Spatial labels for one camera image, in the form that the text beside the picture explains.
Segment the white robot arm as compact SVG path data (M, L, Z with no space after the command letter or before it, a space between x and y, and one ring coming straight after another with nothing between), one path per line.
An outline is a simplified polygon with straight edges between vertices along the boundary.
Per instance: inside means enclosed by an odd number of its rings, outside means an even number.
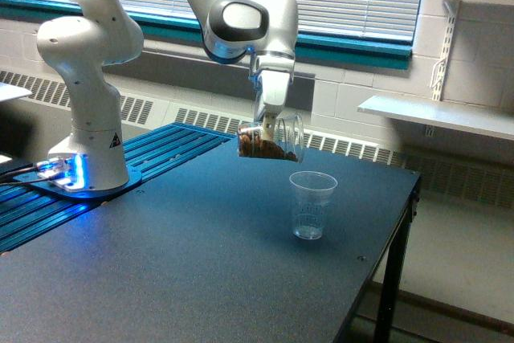
M79 16L44 22L37 48L62 77L71 101L71 133L48 153L58 167L41 178L59 189L98 192L128 183L120 118L120 93L104 79L106 66L142 52L144 36L119 0L76 0ZM294 78L298 34L296 0L187 0L202 32L205 53L217 63L251 59L257 93L254 118L271 140Z

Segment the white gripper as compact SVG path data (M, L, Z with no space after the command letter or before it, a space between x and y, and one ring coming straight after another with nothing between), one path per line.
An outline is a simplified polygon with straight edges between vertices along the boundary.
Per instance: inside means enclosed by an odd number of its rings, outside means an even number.
M274 141L276 116L284 109L294 80L295 56L278 51L251 55L249 80L256 92L254 118L263 118L262 139Z

